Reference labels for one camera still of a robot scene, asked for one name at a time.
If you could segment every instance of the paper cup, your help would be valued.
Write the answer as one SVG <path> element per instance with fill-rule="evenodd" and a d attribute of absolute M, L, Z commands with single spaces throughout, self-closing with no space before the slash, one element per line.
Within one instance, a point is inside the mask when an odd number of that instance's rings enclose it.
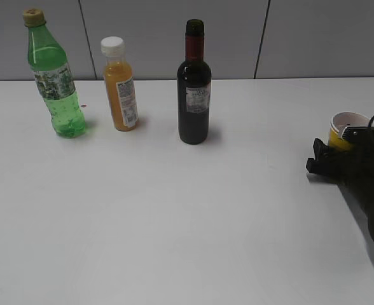
<path fill-rule="evenodd" d="M 346 126 L 368 126 L 370 119 L 355 112 L 340 112 L 331 119 L 328 145 L 338 151 L 349 151 L 354 146 L 340 138 L 339 131 Z"/>

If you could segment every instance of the orange juice bottle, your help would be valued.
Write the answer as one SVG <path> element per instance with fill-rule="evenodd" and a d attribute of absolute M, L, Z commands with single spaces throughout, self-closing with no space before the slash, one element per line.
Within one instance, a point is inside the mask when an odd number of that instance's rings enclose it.
<path fill-rule="evenodd" d="M 127 132 L 138 120 L 132 68 L 125 59 L 125 43 L 119 37 L 107 37 L 100 42 L 106 56 L 104 79 L 114 126 Z"/>

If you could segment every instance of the green plastic bottle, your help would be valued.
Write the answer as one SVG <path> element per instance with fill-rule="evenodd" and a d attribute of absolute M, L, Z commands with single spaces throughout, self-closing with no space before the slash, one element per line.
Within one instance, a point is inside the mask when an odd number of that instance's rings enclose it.
<path fill-rule="evenodd" d="M 87 124 L 78 105 L 67 55 L 46 28 L 41 10 L 25 10 L 23 19 L 29 29 L 29 65 L 52 115 L 53 128 L 63 137 L 77 137 L 86 132 Z"/>

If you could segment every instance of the wine label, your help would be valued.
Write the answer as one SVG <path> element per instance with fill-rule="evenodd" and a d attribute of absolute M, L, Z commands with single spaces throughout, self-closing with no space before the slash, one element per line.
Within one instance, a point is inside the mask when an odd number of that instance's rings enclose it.
<path fill-rule="evenodd" d="M 68 64 L 50 71 L 33 71 L 33 75 L 41 96 L 47 100 L 66 98 L 75 91 Z"/>
<path fill-rule="evenodd" d="M 210 107 L 211 82 L 200 88 L 186 88 L 187 112 L 200 113 Z"/>
<path fill-rule="evenodd" d="M 123 124 L 129 128 L 133 127 L 137 122 L 134 79 L 130 78 L 126 81 L 117 82 L 116 89 L 118 90 Z"/>

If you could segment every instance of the wine bottle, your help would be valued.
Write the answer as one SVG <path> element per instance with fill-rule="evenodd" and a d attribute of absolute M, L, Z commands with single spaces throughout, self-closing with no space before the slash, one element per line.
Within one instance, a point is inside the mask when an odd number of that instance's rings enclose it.
<path fill-rule="evenodd" d="M 186 60 L 177 72 L 179 135 L 187 144 L 199 144 L 208 136 L 211 70 L 204 62 L 204 23 L 187 21 Z"/>

